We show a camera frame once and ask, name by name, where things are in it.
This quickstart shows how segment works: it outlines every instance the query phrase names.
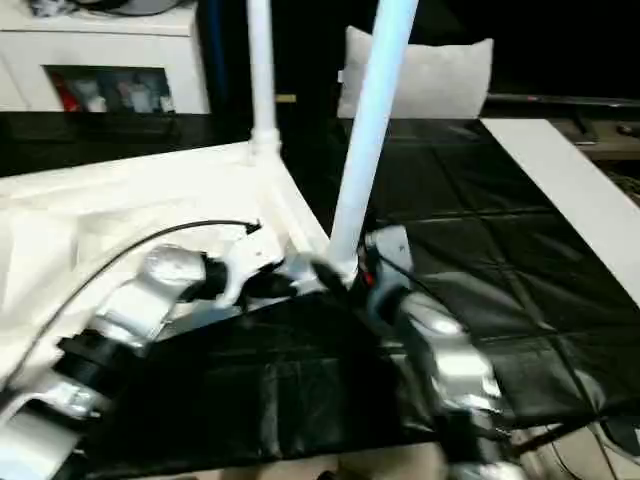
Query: wire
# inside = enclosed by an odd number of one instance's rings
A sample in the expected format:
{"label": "wire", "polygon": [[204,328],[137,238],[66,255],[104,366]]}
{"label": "wire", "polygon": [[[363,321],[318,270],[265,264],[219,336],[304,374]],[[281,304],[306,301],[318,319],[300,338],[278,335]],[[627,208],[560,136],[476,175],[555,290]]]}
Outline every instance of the wire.
{"label": "wire", "polygon": [[562,470],[574,480],[583,480],[582,477],[579,477],[578,475],[573,473],[573,471],[567,466],[567,464],[564,463],[564,460],[562,459],[560,452],[558,452],[555,442],[551,442],[550,445],[551,445],[551,448],[553,449],[554,455],[556,456],[556,460],[558,461],[558,463],[560,463],[560,468],[562,468]]}
{"label": "wire", "polygon": [[109,259],[109,261],[107,261],[104,265],[102,265],[98,270],[93,272],[79,287],[77,287],[71,293],[71,295],[69,295],[69,297],[64,302],[62,302],[62,304],[53,313],[53,315],[51,315],[51,317],[42,325],[42,327],[40,327],[40,329],[38,330],[38,333],[36,333],[33,340],[31,340],[31,344],[27,347],[25,352],[20,357],[20,360],[18,361],[18,363],[15,365],[11,373],[5,379],[4,384],[2,386],[2,390],[0,390],[0,398],[4,398],[5,395],[8,393],[8,390],[11,387],[11,384],[14,383],[15,379],[22,372],[25,363],[27,362],[27,360],[29,359],[33,351],[36,349],[36,347],[42,340],[42,337],[44,337],[44,335],[46,335],[47,332],[51,330],[51,327],[53,327],[53,325],[55,325],[55,323],[60,319],[60,317],[62,316],[62,313],[67,309],[67,307],[71,304],[71,302],[73,302],[78,297],[78,295],[80,295],[80,293],[82,293],[89,286],[91,282],[93,282],[96,278],[98,278],[100,275],[106,272],[109,268],[111,268],[122,257],[124,257],[125,255],[128,255],[129,253],[131,253],[131,251],[135,250],[136,248],[152,240],[155,240],[156,238],[169,235],[170,233],[179,232],[181,230],[188,230],[191,228],[207,227],[207,226],[214,226],[214,225],[230,225],[230,226],[235,225],[235,226],[245,227],[247,231],[247,235],[260,229],[259,224],[242,222],[239,220],[200,220],[197,222],[180,223],[178,225],[173,225],[172,227],[158,230],[157,232],[151,233],[141,238],[140,240],[135,241],[131,245],[125,247],[120,252],[115,254],[111,259]]}
{"label": "wire", "polygon": [[435,298],[438,302],[440,302],[442,305],[445,305],[445,306],[447,305],[447,302],[445,302],[439,295],[434,293],[433,290],[431,288],[429,288],[429,286],[426,283],[424,283],[422,280],[420,280],[416,275],[411,273],[409,270],[407,270],[406,268],[401,267],[400,265],[398,265],[394,261],[389,260],[387,257],[384,257],[383,255],[380,255],[380,253],[377,253],[377,256],[378,256],[378,258],[380,258],[380,260],[382,260],[384,263],[389,265],[396,272],[398,272],[398,273],[404,275],[405,277],[407,277],[410,282],[415,283],[422,290],[424,290],[427,294],[429,294],[430,296]]}

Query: black mat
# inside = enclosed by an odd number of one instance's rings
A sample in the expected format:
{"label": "black mat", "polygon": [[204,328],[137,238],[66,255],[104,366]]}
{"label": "black mat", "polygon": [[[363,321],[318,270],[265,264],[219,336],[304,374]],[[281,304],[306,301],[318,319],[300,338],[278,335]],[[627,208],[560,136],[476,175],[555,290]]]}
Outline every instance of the black mat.
{"label": "black mat", "polygon": [[[344,137],[283,134],[329,228]],[[395,122],[371,207],[407,226],[416,270],[494,361],[514,427],[636,407],[637,307],[479,122]],[[86,451],[91,478],[121,478],[431,439],[401,346],[311,295],[159,344]]]}

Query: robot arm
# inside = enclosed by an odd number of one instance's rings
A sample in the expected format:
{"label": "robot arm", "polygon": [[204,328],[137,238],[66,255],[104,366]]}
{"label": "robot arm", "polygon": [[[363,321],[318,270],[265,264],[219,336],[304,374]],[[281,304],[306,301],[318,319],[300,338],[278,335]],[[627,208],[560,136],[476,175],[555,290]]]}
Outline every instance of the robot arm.
{"label": "robot arm", "polygon": [[393,328],[407,349],[440,446],[456,480],[521,480],[503,423],[503,399],[489,359],[437,299],[412,291],[411,256],[403,227],[369,235],[365,257],[373,273],[369,317]]}
{"label": "robot arm", "polygon": [[[437,300],[411,290],[406,232],[387,228],[367,238],[374,288],[368,316],[390,325],[405,344],[442,449],[456,480],[521,480],[501,428],[502,399],[491,363]],[[392,268],[389,259],[397,262]],[[0,410],[0,478],[62,480],[93,418],[127,384],[181,301],[233,305],[245,285],[283,260],[273,232],[262,228],[220,259],[175,246],[151,251],[138,274],[96,309],[85,330],[62,339],[63,356]]]}
{"label": "robot arm", "polygon": [[219,259],[171,245],[153,249],[137,275],[102,302],[82,332],[59,342],[60,359],[2,406],[0,478],[66,478],[63,465],[69,465],[92,419],[126,386],[175,305],[206,299],[229,307],[247,280],[282,260],[275,233],[266,227]]}

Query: white cushion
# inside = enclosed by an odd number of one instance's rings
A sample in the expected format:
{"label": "white cushion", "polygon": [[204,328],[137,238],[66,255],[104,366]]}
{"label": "white cushion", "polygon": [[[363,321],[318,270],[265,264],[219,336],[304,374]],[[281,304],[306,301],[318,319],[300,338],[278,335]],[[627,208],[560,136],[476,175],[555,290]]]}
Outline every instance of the white cushion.
{"label": "white cushion", "polygon": [[[353,118],[358,107],[373,37],[347,29],[347,59],[338,116]],[[391,116],[394,118],[475,118],[487,97],[493,40],[473,45],[405,50]]]}

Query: white pvc pipe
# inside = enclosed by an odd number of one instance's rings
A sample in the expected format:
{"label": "white pvc pipe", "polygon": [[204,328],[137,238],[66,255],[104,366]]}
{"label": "white pvc pipe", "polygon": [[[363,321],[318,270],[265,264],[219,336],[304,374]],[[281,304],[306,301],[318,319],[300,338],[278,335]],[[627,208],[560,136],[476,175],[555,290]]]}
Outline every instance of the white pvc pipe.
{"label": "white pvc pipe", "polygon": [[380,0],[333,220],[329,259],[352,263],[418,0]]}
{"label": "white pvc pipe", "polygon": [[277,149],[280,135],[276,126],[270,0],[247,0],[247,15],[253,92],[252,137],[259,148],[274,144]]}

